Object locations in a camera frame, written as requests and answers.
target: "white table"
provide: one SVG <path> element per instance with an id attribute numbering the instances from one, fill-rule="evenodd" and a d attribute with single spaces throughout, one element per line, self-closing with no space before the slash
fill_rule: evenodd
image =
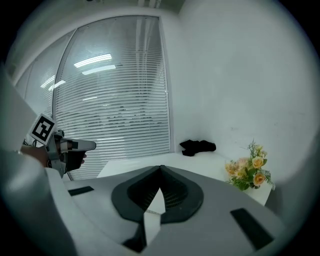
<path id="1" fill-rule="evenodd" d="M 182 153 L 159 154 L 109 161 L 98 175 L 98 178 L 123 174 L 147 166 L 165 165 L 184 169 L 216 180 L 227 181 L 228 174 L 225 171 L 225 163 L 229 161 L 229 159 L 217 152 L 200 152 L 194 156 L 184 156 Z M 244 193 L 264 206 L 271 189 L 272 187 L 264 182 L 259 189 L 249 188 Z"/>

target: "artificial flower arrangement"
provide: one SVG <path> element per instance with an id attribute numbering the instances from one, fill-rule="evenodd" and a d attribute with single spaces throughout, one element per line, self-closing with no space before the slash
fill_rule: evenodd
<path id="1" fill-rule="evenodd" d="M 230 161 L 225 164 L 225 170 L 229 174 L 229 184 L 244 191 L 248 188 L 260 188 L 260 185 L 265 181 L 272 185 L 271 174 L 268 170 L 262 167 L 267 163 L 267 152 L 263 150 L 263 146 L 257 145 L 253 140 L 248 146 L 250 157 L 241 157 L 237 161 Z"/>

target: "black cloth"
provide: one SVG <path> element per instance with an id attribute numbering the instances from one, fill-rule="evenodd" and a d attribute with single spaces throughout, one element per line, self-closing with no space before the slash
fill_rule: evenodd
<path id="1" fill-rule="evenodd" d="M 193 141 L 189 139 L 185 142 L 180 143 L 180 146 L 185 149 L 182 151 L 182 154 L 188 157 L 192 157 L 199 152 L 215 151 L 217 149 L 216 144 L 208 142 L 206 140 Z"/>

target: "black and white square marker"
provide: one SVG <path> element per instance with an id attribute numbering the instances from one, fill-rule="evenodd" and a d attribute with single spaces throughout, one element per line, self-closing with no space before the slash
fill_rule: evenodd
<path id="1" fill-rule="evenodd" d="M 32 138 L 46 146 L 51 134 L 54 132 L 54 126 L 55 122 L 51 118 L 41 114 L 31 128 L 30 135 Z"/>

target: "wall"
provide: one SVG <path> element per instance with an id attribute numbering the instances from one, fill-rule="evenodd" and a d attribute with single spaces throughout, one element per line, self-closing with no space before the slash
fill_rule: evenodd
<path id="1" fill-rule="evenodd" d="M 315 150 L 320 78 L 296 21 L 275 2 L 252 0 L 187 0 L 179 16 L 200 90 L 203 139 L 235 160 L 248 155 L 254 138 L 268 151 L 277 185 L 298 176 Z M 279 214 L 285 194 L 277 195 Z"/>
<path id="2" fill-rule="evenodd" d="M 136 0 L 85 2 L 58 0 L 47 2 L 33 13 L 21 27 L 10 49 L 6 67 L 16 84 L 30 63 L 53 42 L 86 24 L 117 16 L 148 15 L 159 17 L 163 35 L 166 70 L 169 84 L 172 151 L 179 143 L 197 139 L 198 115 L 192 102 L 197 88 L 190 74 L 190 57 L 176 13 L 148 7 L 138 7 Z"/>

